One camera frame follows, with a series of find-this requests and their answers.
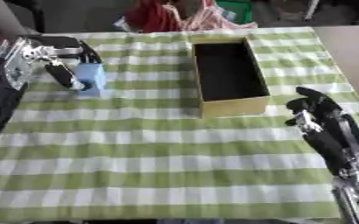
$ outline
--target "green container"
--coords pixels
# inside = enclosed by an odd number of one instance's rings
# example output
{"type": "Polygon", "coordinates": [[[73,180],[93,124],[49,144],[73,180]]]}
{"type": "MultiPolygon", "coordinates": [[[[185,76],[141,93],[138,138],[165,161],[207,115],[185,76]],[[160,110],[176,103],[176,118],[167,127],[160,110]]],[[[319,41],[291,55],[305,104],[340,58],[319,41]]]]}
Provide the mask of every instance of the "green container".
{"type": "Polygon", "coordinates": [[[248,0],[216,0],[216,3],[227,11],[232,11],[236,14],[236,19],[233,21],[238,25],[253,22],[253,10],[251,2],[248,0]]]}

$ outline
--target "open box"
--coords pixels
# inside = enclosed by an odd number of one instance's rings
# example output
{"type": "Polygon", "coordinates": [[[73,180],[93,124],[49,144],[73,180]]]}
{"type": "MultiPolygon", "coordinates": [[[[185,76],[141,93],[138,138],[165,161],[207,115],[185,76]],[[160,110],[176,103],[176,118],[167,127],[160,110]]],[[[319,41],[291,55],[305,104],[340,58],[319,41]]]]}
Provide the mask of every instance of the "open box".
{"type": "Polygon", "coordinates": [[[245,38],[193,44],[201,118],[265,112],[270,93],[245,38]]]}

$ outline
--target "red cloth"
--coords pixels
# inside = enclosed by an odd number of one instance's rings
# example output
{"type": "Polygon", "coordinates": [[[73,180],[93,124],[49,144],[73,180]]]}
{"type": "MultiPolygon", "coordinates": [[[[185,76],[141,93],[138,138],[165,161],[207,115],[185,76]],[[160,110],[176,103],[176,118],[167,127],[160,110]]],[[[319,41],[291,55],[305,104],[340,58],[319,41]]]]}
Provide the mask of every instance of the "red cloth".
{"type": "Polygon", "coordinates": [[[162,6],[160,0],[140,0],[138,7],[125,14],[125,21],[143,32],[176,32],[181,30],[178,20],[162,6]]]}

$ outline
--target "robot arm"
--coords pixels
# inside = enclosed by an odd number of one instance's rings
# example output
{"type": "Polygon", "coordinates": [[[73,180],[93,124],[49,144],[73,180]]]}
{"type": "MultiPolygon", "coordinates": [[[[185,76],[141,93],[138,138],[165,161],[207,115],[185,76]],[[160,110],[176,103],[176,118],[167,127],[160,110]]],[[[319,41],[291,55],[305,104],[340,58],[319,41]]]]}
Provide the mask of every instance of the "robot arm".
{"type": "Polygon", "coordinates": [[[54,79],[71,90],[87,90],[88,83],[82,83],[76,79],[70,70],[60,59],[79,59],[82,63],[102,63],[99,55],[86,43],[76,38],[69,37],[43,37],[26,36],[31,42],[22,52],[25,60],[30,63],[46,61],[46,71],[54,79]]]}
{"type": "Polygon", "coordinates": [[[347,223],[359,223],[359,128],[351,115],[327,95],[297,87],[304,98],[286,106],[295,117],[286,122],[297,125],[304,139],[325,160],[334,175],[333,194],[347,223]]]}
{"type": "Polygon", "coordinates": [[[61,61],[64,58],[84,63],[102,62],[91,47],[76,38],[23,36],[1,42],[0,133],[28,88],[38,62],[45,62],[47,72],[65,88],[83,91],[92,87],[76,79],[74,72],[61,61]]]}

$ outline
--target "checkered tablecloth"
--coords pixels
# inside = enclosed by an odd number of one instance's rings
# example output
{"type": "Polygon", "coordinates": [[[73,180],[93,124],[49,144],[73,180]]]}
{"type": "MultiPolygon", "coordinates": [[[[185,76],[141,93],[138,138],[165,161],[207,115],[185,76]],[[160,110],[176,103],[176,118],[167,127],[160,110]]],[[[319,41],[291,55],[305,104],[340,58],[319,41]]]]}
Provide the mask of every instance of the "checkered tablecloth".
{"type": "Polygon", "coordinates": [[[38,73],[0,136],[0,221],[335,217],[331,176],[285,103],[302,85],[359,122],[359,98],[311,28],[82,33],[101,98],[38,73]],[[263,115],[201,120],[191,41],[246,36],[272,94],[263,115]]]}

